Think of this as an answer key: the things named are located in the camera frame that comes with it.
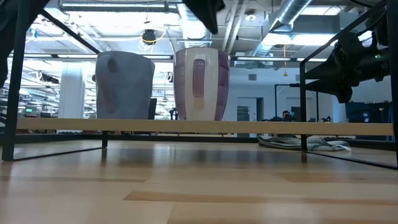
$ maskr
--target ceiling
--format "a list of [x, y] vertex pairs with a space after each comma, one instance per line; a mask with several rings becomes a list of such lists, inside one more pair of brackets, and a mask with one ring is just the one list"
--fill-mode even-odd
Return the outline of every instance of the ceiling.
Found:
[[[83, 3], [108, 3], [116, 2], [121, 3], [119, 0], [63, 0], [64, 4], [83, 4]], [[134, 2], [147, 6], [154, 3], [163, 3], [163, 1], [123, 1]], [[228, 15], [231, 12], [233, 1], [225, 1], [226, 8], [217, 14], [218, 21], [218, 34], [211, 35], [208, 39], [210, 47], [221, 49], [224, 41], [224, 36], [227, 30]], [[195, 27], [184, 26], [184, 21], [181, 20], [180, 15], [176, 13], [154, 12], [149, 7], [144, 7], [147, 11], [139, 12], [136, 8], [124, 7], [117, 11], [78, 11], [69, 10], [62, 11], [58, 6], [58, 1], [52, 1], [46, 8], [58, 20], [62, 21], [71, 30], [80, 34], [87, 42], [97, 48], [99, 51], [120, 50], [126, 52], [134, 52], [137, 54], [154, 54], [154, 55], [173, 55], [176, 51], [186, 47], [186, 36], [194, 32], [198, 32]], [[181, 1], [169, 1], [169, 5], [181, 4]], [[253, 21], [242, 20], [241, 26], [238, 31], [238, 40], [234, 42], [231, 55], [236, 52], [250, 52], [256, 48], [261, 42], [263, 33], [262, 26], [266, 15], [279, 9], [280, 0], [258, 0], [249, 1], [247, 9], [255, 9], [254, 15], [256, 18]], [[306, 15], [325, 15], [333, 16], [339, 14], [341, 11], [357, 13], [362, 9], [354, 7], [349, 1], [332, 1], [332, 0], [313, 0], [311, 5], [303, 11]], [[140, 35], [146, 29], [154, 29], [155, 36], [159, 39], [153, 48], [143, 49], [140, 46]], [[311, 45], [286, 45], [283, 47], [273, 47], [270, 53], [274, 57], [306, 57], [312, 53], [318, 46]], [[333, 47], [327, 48], [325, 51], [317, 55], [319, 58], [327, 58]], [[46, 20], [41, 15], [35, 20], [27, 32], [27, 40], [25, 53], [35, 54], [93, 54], [92, 51], [77, 42], [75, 39], [65, 34], [63, 30]], [[9, 67], [11, 67], [12, 60], [9, 59]], [[22, 97], [20, 103], [20, 112], [24, 112], [24, 107], [39, 105], [42, 111], [57, 112], [58, 99], [59, 99], [59, 84], [52, 84], [43, 82], [38, 77], [38, 72], [45, 73], [62, 81], [62, 61], [51, 60], [26, 60], [23, 68], [23, 80], [21, 88], [24, 91], [31, 91], [37, 93], [35, 97], [25, 95]], [[158, 118], [167, 119], [168, 110], [175, 107], [173, 86], [169, 83], [165, 76], [173, 72], [172, 62], [157, 62], [154, 76], [154, 95], [159, 96], [157, 110]], [[95, 96], [96, 88], [95, 82], [91, 80], [95, 74], [95, 62], [82, 62], [83, 73], [86, 78], [86, 102], [85, 116], [89, 117], [90, 114], [95, 114]], [[288, 77], [284, 77], [285, 67], [289, 73]], [[262, 84], [275, 84], [275, 83], [292, 83], [296, 82], [297, 63], [274, 62], [273, 66], [268, 69], [255, 69], [247, 70], [245, 68], [232, 68], [235, 69], [231, 72], [231, 84], [239, 84], [247, 81], [247, 74], [255, 72], [257, 74], [258, 83]], [[1, 90], [0, 106], [4, 106], [6, 100], [7, 90]]]

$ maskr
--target cloth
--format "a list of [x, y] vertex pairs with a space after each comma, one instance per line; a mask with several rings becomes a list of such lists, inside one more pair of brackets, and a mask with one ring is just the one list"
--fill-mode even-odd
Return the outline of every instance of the cloth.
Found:
[[[301, 139], [259, 136], [259, 146], [278, 149], [301, 150]], [[351, 151], [348, 142], [325, 141], [322, 137], [310, 136], [307, 138], [308, 151]]]

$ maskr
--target air vent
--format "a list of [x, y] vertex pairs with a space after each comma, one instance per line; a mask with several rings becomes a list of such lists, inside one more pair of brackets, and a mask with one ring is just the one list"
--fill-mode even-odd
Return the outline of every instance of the air vent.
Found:
[[257, 74], [249, 74], [249, 81], [257, 81]]

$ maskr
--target white column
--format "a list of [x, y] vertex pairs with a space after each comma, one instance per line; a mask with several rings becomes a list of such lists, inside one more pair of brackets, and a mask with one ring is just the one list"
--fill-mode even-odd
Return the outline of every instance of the white column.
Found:
[[76, 62], [63, 63], [58, 118], [83, 118], [85, 76], [82, 65]]

